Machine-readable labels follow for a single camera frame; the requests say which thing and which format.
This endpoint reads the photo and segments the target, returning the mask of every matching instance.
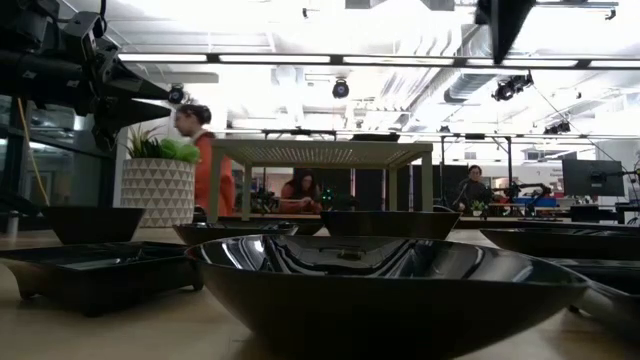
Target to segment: green plant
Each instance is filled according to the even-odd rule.
[[[471,203],[471,211],[483,211],[485,208],[485,205],[483,202],[475,200],[474,202]]]
[[[195,164],[200,159],[200,150],[191,144],[182,144],[176,140],[155,138],[155,132],[160,128],[156,126],[148,130],[133,130],[129,138],[127,152],[132,159],[153,158],[171,159]]]

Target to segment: ceiling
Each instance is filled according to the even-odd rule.
[[[62,15],[97,11],[99,0],[59,0]],[[380,3],[368,9],[354,4]],[[420,0],[109,0],[109,38],[124,52],[337,53],[490,56],[473,1],[453,12]],[[637,0],[610,8],[535,8],[512,54],[530,57],[636,57]],[[307,19],[302,8],[307,9]],[[602,120],[636,108],[640,74],[631,71],[534,71],[535,87],[508,102],[491,98],[516,73],[427,68],[133,64],[164,84],[185,83],[199,102],[227,114],[234,128],[541,133],[570,118],[585,133],[629,134]],[[350,87],[334,99],[336,79]],[[445,94],[456,93],[451,102]]]

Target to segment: geometric planter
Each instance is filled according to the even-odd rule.
[[[166,228],[193,221],[196,166],[169,159],[128,159],[122,172],[122,207],[145,208],[140,227]]]

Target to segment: woman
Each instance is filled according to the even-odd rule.
[[[287,214],[309,212],[319,214],[322,204],[316,202],[320,189],[310,170],[300,171],[280,191],[280,212]]]
[[[211,139],[215,136],[203,128],[211,122],[211,111],[204,105],[185,104],[176,112],[175,128],[182,136],[191,138],[191,142],[200,149],[200,161],[196,165],[195,205],[209,212],[209,194],[211,192]],[[233,214],[235,186],[231,175],[231,160],[226,156],[220,166],[220,189],[218,198],[218,216]]]
[[[465,213],[471,213],[471,204],[474,201],[489,203],[492,198],[500,197],[493,195],[490,189],[482,183],[482,169],[478,165],[469,167],[469,178],[462,180],[458,185],[458,210]]]

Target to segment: dark hair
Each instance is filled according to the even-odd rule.
[[[178,108],[178,112],[195,116],[200,125],[211,122],[211,111],[204,105],[184,104]]]
[[[482,175],[482,168],[478,165],[471,165],[469,166],[469,172],[468,174],[471,174],[471,171],[473,171],[473,169],[478,169],[478,171],[480,171],[480,175]]]
[[[307,176],[311,176],[311,186],[309,186],[309,190],[305,191],[302,188],[302,180]],[[313,175],[313,171],[311,170],[300,170],[293,176],[293,179],[289,180],[286,185],[289,185],[293,188],[293,198],[310,197],[312,199],[317,198],[320,194],[318,193],[318,185],[316,184],[316,177]]]

